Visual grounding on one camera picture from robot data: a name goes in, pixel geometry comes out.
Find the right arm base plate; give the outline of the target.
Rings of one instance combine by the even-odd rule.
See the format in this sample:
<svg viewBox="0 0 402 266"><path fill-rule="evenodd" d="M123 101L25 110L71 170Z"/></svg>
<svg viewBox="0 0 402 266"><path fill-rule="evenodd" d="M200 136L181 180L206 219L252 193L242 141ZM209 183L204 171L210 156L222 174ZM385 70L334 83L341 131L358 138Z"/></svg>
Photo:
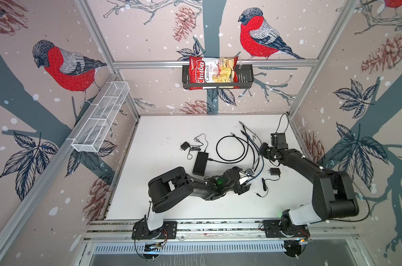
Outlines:
<svg viewBox="0 0 402 266"><path fill-rule="evenodd" d="M278 219L264 220L259 227L266 235L266 238L310 238L306 225L295 226L291 222L283 223Z"/></svg>

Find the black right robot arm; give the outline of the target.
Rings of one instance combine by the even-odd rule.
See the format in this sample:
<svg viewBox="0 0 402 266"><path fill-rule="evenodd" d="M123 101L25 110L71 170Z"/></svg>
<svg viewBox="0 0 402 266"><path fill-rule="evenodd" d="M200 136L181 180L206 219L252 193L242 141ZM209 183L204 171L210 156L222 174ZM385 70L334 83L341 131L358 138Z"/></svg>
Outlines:
<svg viewBox="0 0 402 266"><path fill-rule="evenodd" d="M346 172L322 167L297 149L288 148L284 133L271 135L271 145L262 143L260 155L289 167L313 185L312 200L283 212L283 225L303 226L330 219L355 217L359 214L352 180Z"/></svg>

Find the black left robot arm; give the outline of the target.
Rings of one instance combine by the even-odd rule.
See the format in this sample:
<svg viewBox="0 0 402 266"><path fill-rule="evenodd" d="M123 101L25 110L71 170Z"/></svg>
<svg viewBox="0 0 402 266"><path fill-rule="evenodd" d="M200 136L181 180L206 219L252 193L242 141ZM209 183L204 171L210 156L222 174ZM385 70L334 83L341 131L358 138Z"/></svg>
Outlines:
<svg viewBox="0 0 402 266"><path fill-rule="evenodd" d="M205 201L215 201L233 191L241 195L249 191L254 178L251 171L239 167L226 170L222 175L196 178L186 173L183 167L177 167L165 174L153 178L148 183L150 209L146 215L149 231L163 228L163 213L189 196Z"/></svg>

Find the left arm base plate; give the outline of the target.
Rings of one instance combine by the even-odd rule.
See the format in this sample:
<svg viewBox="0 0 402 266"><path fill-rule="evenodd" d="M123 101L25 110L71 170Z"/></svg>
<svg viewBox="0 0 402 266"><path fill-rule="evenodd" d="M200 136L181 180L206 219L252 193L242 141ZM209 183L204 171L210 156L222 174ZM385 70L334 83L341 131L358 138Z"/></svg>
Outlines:
<svg viewBox="0 0 402 266"><path fill-rule="evenodd" d="M175 239L177 233L177 222L164 222L164 224L155 230L150 231L146 220L140 220L133 226L131 239L133 240L151 240L151 239Z"/></svg>

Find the black network switch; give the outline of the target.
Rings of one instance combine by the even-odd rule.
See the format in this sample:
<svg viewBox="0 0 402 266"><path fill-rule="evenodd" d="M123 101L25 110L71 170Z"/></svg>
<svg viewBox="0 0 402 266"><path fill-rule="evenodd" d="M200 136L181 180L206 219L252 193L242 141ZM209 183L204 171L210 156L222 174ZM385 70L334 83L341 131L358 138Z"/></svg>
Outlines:
<svg viewBox="0 0 402 266"><path fill-rule="evenodd" d="M192 174L198 176L204 176L207 167L209 154L199 151L195 159Z"/></svg>

